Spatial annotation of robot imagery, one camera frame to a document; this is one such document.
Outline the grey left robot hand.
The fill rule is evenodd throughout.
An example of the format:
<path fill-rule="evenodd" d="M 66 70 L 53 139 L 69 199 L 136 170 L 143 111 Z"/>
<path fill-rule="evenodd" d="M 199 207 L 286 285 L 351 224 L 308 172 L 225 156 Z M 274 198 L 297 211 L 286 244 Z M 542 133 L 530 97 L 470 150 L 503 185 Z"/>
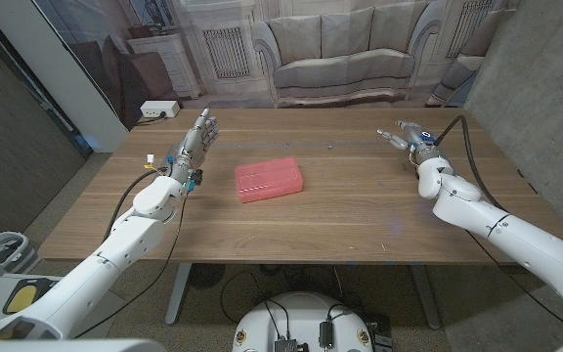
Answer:
<path fill-rule="evenodd" d="M 194 126 L 178 145 L 169 176 L 181 184 L 185 184 L 191 173 L 203 165 L 206 153 L 217 136 L 216 117 L 209 115 L 209 109 L 204 109 Z"/>

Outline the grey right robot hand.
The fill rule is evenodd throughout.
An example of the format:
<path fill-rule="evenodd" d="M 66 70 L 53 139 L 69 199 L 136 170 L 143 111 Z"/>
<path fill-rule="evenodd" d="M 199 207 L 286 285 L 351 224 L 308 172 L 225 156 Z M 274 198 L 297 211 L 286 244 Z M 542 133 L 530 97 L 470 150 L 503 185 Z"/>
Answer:
<path fill-rule="evenodd" d="M 414 164 L 420 165 L 428 159 L 443 157 L 436 146 L 437 138 L 420 125 L 401 120 L 396 121 L 395 124 L 403 130 L 403 138 L 382 129 L 377 129 L 376 132 L 388 140 L 394 148 L 409 151 Z"/>

